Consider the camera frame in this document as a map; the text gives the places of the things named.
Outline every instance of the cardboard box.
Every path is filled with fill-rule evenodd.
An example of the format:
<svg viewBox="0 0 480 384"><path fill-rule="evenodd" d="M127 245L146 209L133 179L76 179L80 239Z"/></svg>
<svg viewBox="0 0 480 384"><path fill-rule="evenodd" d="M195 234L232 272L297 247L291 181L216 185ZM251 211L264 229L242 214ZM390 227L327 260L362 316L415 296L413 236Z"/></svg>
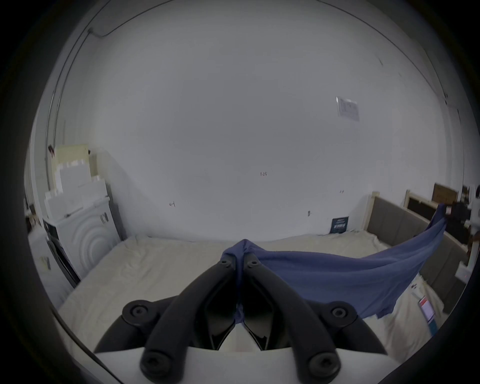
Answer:
<svg viewBox="0 0 480 384"><path fill-rule="evenodd" d="M433 187L432 201L436 203L452 204L458 200L458 192L440 184Z"/></svg>

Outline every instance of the bed frame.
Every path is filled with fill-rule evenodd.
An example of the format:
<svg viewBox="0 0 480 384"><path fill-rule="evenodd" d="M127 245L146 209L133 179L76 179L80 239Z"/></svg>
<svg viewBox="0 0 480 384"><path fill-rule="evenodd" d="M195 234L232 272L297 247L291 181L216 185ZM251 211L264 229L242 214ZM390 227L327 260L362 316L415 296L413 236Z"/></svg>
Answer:
<svg viewBox="0 0 480 384"><path fill-rule="evenodd" d="M424 231L428 223L424 217L382 199L379 192L373 192L363 229L376 235L378 240L394 246ZM466 246L445 232L442 243L420 270L423 279L443 301L445 313L452 311L465 288L465 284L455 277L460 261L468 263Z"/></svg>

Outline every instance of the white wall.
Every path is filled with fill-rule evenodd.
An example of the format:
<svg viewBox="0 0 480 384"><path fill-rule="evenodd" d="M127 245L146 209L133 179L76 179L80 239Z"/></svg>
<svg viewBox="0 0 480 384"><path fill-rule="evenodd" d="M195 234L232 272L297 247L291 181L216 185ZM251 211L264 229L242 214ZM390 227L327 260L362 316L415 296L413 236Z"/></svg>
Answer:
<svg viewBox="0 0 480 384"><path fill-rule="evenodd" d="M435 69L442 91L447 94L449 119L453 126L459 126L461 129L462 134L452 135L452 140L461 139L464 157L452 156L452 162L461 163L462 166L465 164L463 175L465 185L478 185L480 183L480 135L473 109L476 110L477 120L480 118L480 111L463 73L457 70L456 62L433 28L405 1L369 0L369 2L388 14L388 17L401 26L408 36L417 40L423 47L427 60Z"/></svg>
<svg viewBox="0 0 480 384"><path fill-rule="evenodd" d="M62 141L97 153L127 235L272 240L339 216L359 228L373 190L400 204L463 172L447 166L458 147L427 65L382 23L417 68L320 2L165 4L80 52L90 65L67 81ZM359 122L337 115L337 96Z"/></svg>

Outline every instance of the mattress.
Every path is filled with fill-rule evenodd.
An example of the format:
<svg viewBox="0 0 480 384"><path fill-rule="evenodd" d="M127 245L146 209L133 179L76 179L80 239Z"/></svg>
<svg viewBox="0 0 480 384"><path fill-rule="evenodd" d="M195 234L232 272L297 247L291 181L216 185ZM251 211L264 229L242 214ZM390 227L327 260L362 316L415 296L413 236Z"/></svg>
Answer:
<svg viewBox="0 0 480 384"><path fill-rule="evenodd" d="M233 242L189 242L134 236L117 245L67 298L60 315L90 349L120 316L132 300L160 300L182 292L197 276L218 262ZM364 257L388 246L365 231L324 236L306 235L257 243L269 251L308 251ZM437 324L444 320L443 304L435 292L417 275L414 282L433 305ZM430 331L408 288L398 299L392 314L365 319L377 334L387 353L404 362L429 339ZM77 360L81 353L64 334L67 349Z"/></svg>

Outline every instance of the washing machine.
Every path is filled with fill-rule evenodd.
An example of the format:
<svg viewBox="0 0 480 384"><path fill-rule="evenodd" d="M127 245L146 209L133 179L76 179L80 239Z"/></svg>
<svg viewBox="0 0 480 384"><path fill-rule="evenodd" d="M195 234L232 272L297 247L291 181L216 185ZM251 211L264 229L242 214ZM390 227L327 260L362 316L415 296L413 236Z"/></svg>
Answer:
<svg viewBox="0 0 480 384"><path fill-rule="evenodd" d="M105 197L59 221L44 219L54 257L74 287L120 242L109 200Z"/></svg>

